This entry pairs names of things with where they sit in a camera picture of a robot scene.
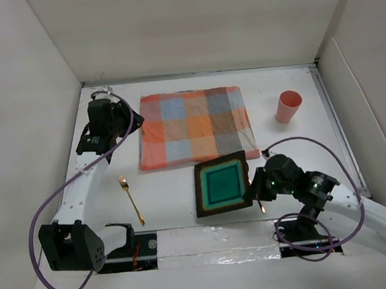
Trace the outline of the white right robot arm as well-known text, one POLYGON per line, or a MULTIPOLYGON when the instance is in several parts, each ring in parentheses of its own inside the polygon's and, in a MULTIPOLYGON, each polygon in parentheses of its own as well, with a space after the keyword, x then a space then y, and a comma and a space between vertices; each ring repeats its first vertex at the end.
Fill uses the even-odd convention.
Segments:
POLYGON ((272 156, 265 166, 256 168, 246 201, 273 201, 278 195, 291 195, 303 204, 305 217, 296 223, 303 238, 313 238, 321 229, 318 215, 329 211, 358 222, 381 237, 386 248, 386 207, 362 197, 337 179, 322 172, 303 171, 289 157, 272 156))

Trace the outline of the gold fork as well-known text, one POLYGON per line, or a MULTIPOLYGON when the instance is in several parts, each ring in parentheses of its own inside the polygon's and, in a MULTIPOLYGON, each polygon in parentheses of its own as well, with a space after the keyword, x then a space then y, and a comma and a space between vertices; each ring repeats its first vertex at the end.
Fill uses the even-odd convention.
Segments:
POLYGON ((139 219, 139 223, 142 225, 142 226, 145 226, 145 219, 144 217, 142 216, 142 214, 140 213, 139 209, 137 208, 136 204, 135 204, 135 201, 133 200, 132 196, 131 196, 131 193, 129 191, 129 184, 127 182, 127 179, 124 177, 124 176, 119 176, 118 177, 118 182, 122 188, 122 190, 124 190, 126 192, 126 194, 128 195, 129 197, 129 200, 133 206, 133 209, 135 210, 135 213, 136 213, 136 216, 138 217, 139 219))

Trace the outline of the checkered orange blue cloth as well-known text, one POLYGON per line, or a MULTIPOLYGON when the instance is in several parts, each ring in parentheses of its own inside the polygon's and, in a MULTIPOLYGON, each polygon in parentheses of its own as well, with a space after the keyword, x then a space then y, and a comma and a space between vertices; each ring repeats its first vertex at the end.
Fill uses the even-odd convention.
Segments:
POLYGON ((144 96, 140 101, 141 170, 203 162, 244 151, 259 158, 240 88, 237 86, 144 96))

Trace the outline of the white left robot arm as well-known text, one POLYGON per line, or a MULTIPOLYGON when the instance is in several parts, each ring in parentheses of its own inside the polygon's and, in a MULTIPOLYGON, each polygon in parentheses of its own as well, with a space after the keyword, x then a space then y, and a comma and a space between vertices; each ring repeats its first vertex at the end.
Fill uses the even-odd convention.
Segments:
POLYGON ((143 117, 124 100, 109 98, 93 98, 87 111, 89 121, 76 148, 77 177, 53 221, 38 232, 54 271, 99 271, 113 251, 129 256, 136 249, 131 224, 111 223, 94 232, 86 219, 95 209, 98 187, 115 146, 143 125, 143 117))

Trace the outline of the pink plastic cup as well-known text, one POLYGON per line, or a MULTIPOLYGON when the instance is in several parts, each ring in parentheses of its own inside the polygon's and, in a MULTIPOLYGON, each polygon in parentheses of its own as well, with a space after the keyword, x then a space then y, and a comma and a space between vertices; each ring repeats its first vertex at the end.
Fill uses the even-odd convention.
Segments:
POLYGON ((281 123, 289 123, 302 104, 302 96, 293 90, 286 90, 280 94, 276 120, 281 123))

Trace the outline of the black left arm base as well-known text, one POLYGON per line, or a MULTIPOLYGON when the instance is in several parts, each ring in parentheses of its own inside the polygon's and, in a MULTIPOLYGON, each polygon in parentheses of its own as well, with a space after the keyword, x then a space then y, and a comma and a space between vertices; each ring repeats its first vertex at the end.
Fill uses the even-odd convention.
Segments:
POLYGON ((108 255, 99 274, 158 269, 157 232, 136 232, 130 247, 121 247, 108 255))

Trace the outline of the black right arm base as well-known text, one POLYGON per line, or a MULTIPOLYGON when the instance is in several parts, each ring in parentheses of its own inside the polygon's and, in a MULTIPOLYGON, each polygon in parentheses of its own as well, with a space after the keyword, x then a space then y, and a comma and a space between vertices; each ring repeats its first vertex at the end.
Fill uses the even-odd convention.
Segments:
POLYGON ((293 242, 295 245, 303 245, 309 248, 316 248, 319 251, 301 251, 289 247, 283 243, 277 236, 276 231, 273 233, 272 239, 278 242, 280 256, 287 257, 301 257, 307 258, 311 255, 323 255, 321 247, 329 246, 329 239, 326 232, 321 234, 317 231, 316 226, 309 220, 300 222, 296 218, 284 219, 278 228, 279 233, 284 239, 293 242))

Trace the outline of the square green black plate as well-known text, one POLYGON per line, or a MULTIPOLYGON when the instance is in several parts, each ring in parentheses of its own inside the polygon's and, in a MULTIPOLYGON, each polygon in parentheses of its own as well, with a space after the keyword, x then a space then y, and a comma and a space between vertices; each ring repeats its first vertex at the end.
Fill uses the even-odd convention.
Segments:
POLYGON ((194 166, 198 218, 241 210, 253 202, 243 195, 249 188, 245 151, 233 152, 194 166))

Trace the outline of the gold spoon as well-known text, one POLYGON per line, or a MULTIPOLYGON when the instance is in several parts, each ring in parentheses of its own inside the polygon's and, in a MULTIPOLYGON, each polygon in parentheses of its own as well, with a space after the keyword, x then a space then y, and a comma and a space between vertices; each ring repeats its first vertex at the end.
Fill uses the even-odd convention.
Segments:
POLYGON ((265 213, 266 213, 266 210, 265 210, 263 204, 262 204, 259 200, 257 200, 257 203, 258 203, 258 205, 259 205, 260 212, 261 212, 262 214, 265 214, 265 213))

